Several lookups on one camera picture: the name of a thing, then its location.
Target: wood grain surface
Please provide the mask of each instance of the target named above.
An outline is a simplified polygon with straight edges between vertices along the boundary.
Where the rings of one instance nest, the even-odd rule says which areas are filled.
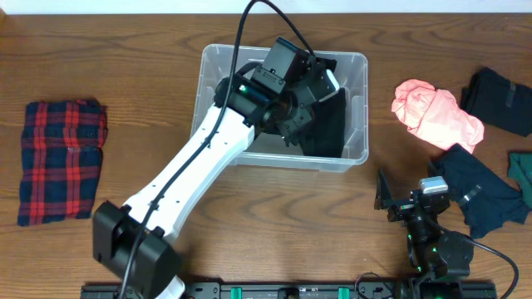
[[[441,150],[406,132],[390,112],[394,90],[410,78],[460,99],[481,66],[532,86],[532,16],[521,14],[297,15],[315,50],[359,51],[369,60],[369,160],[345,174],[228,167],[187,220],[176,248],[184,271],[242,281],[354,281],[413,272],[406,231],[373,210],[377,169],[398,193],[426,176]],[[16,225],[22,176],[24,106],[34,100],[95,96],[108,106],[109,136],[95,208],[122,204],[149,183],[190,136],[201,52],[232,44],[239,16],[13,16],[0,36],[0,297],[77,298],[86,282],[118,282],[92,259],[91,221]],[[295,36],[274,15],[253,15],[242,44],[271,47]],[[507,182],[508,152],[532,150],[493,126],[475,150]],[[467,233],[461,211],[440,216]],[[513,258],[532,297],[532,224],[507,223],[481,240]],[[471,277],[501,295],[508,264],[475,250]]]
[[[3,21],[6,19],[6,13],[0,7],[0,29],[2,29]]]

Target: pink shirt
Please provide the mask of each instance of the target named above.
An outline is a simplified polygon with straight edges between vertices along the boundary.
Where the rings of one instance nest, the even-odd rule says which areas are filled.
[[[460,109],[449,91],[436,91],[424,81],[411,79],[399,85],[392,112],[410,133],[443,150],[459,144],[473,153],[484,138],[480,120]]]

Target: clear plastic bin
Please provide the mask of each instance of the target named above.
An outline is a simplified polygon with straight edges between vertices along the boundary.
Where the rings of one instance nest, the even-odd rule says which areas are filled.
[[[216,86],[229,75],[233,49],[233,46],[213,44],[203,50],[192,134],[199,128],[213,104]],[[250,61],[264,61],[268,51],[269,48],[240,47],[237,70]],[[261,134],[232,164],[345,172],[353,165],[366,162],[367,58],[363,54],[349,52],[316,51],[316,54],[337,60],[334,75],[346,90],[346,128],[342,158],[305,156],[298,146],[287,147],[281,136]]]

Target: robotic arm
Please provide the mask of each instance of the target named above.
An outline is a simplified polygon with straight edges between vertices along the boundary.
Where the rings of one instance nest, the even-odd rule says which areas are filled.
[[[131,264],[130,286],[144,298],[179,298],[185,285],[175,275],[181,260],[171,244],[192,208],[227,164],[264,129],[274,129],[287,145],[296,145],[298,135],[313,122],[313,103],[339,90],[331,70],[335,65],[335,61],[316,58],[279,37],[264,63],[244,66],[234,74],[231,86],[228,78],[223,79],[200,128],[163,171],[121,208],[106,202],[95,211],[94,258],[118,277],[125,276],[135,237],[142,231],[140,223],[163,186],[214,128],[230,88],[216,134],[165,191],[141,232],[142,241]],[[244,75],[250,71],[254,73],[247,79]]]

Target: black cable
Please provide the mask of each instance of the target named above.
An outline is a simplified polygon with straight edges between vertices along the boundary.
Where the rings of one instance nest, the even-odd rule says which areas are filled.
[[[439,228],[442,232],[445,232],[445,233],[449,233],[450,230],[447,229],[447,228],[444,228],[442,227],[440,224],[432,221],[432,219],[430,218],[425,218],[425,220],[430,224],[432,225],[433,227],[435,228]],[[512,269],[514,270],[514,279],[512,280],[512,283],[510,284],[510,287],[508,287],[508,290],[505,292],[505,294],[503,296],[500,297],[500,299],[506,299],[510,296],[510,294],[514,291],[515,287],[517,286],[517,282],[519,281],[519,268],[517,267],[517,265],[515,264],[514,261],[512,261],[511,258],[507,257],[506,255],[504,255],[502,252],[498,252],[496,251],[495,249],[493,248],[490,248],[490,247],[487,247],[486,245],[482,244],[482,243],[479,243],[475,240],[473,240],[472,238],[470,238],[469,236],[463,234],[463,233],[459,233],[469,244],[472,244],[472,245],[475,245],[477,246],[478,248],[482,248],[484,250],[486,250],[487,252],[490,252],[490,253],[493,253],[495,254],[497,257],[500,257],[502,259],[504,259],[505,261],[507,261],[511,266],[512,266]]]
[[[241,76],[244,76],[245,74],[257,68],[257,66],[262,66],[262,65],[263,64],[261,62],[251,61],[251,62],[246,63],[244,66],[240,67],[240,69],[236,73]]]
[[[381,279],[381,277],[376,274],[375,272],[366,272],[366,273],[363,273],[361,276],[358,277],[357,281],[355,282],[355,291],[358,293],[358,295],[360,297],[362,297],[362,299],[368,299],[366,296],[364,296],[362,293],[360,293],[360,291],[358,290],[358,283],[360,282],[360,280],[365,277],[366,275],[375,275],[376,277],[378,277],[379,279]],[[392,294],[390,297],[393,297],[393,289],[388,286],[385,282],[382,282],[382,284],[384,285],[384,287],[386,287],[388,289],[388,291],[390,291],[390,293]]]
[[[151,214],[157,209],[157,206],[159,205],[159,201],[162,198],[164,198],[165,193],[168,190],[168,188],[183,173],[183,171],[185,171],[185,169],[194,161],[194,159],[196,159],[196,157],[198,157],[198,155],[200,155],[200,153],[203,151],[203,149],[205,147],[207,147],[207,145],[210,144],[210,141],[213,139],[214,135],[218,131],[218,128],[219,128],[219,126],[220,126],[220,124],[222,122],[222,119],[224,118],[225,110],[227,109],[227,103],[229,101],[229,95],[231,94],[231,86],[233,84],[233,74],[234,74],[235,69],[236,69],[236,61],[237,61],[238,54],[239,54],[240,39],[242,37],[242,31],[244,30],[244,23],[245,23],[246,17],[248,16],[249,10],[257,2],[263,2],[263,3],[267,4],[276,13],[278,13],[279,16],[281,16],[283,18],[283,20],[292,28],[292,30],[296,34],[296,36],[298,36],[298,38],[301,40],[303,45],[308,49],[308,52],[311,55],[314,56],[313,49],[308,45],[307,41],[303,38],[301,33],[299,33],[298,29],[292,24],[292,22],[288,19],[288,17],[283,12],[281,12],[281,10],[278,7],[273,5],[268,0],[251,0],[249,2],[248,6],[246,6],[246,8],[244,9],[244,12],[242,13],[242,17],[240,18],[239,29],[238,29],[238,31],[236,33],[236,39],[234,41],[233,58],[231,60],[231,68],[230,68],[230,71],[229,71],[228,89],[227,89],[227,93],[225,94],[225,100],[224,100],[224,103],[223,103],[223,105],[221,107],[220,113],[218,115],[218,119],[216,120],[216,123],[214,124],[214,127],[213,127],[212,131],[210,132],[210,134],[207,135],[207,137],[205,138],[204,142],[183,163],[183,165],[181,165],[181,167],[175,172],[175,174],[172,175],[172,177],[168,180],[168,182],[166,182],[166,184],[163,186],[163,188],[160,190],[160,192],[157,194],[157,196],[155,196],[154,200],[151,202],[150,207],[148,208],[148,212],[146,212],[146,215],[144,216],[144,219],[142,220],[142,223],[137,228],[139,230],[139,232],[137,233],[137,235],[135,237],[135,241],[133,242],[133,247],[131,249],[130,256],[127,259],[126,272],[124,273],[124,281],[122,282],[121,290],[120,290],[120,294],[118,296],[118,299],[123,299],[124,295],[126,294],[127,282],[129,281],[129,278],[130,278],[131,269],[132,269],[132,266],[133,266],[133,261],[135,260],[136,252],[138,251],[139,246],[140,246],[140,242],[141,242],[141,239],[142,239],[142,233],[145,230],[146,224],[150,220]]]

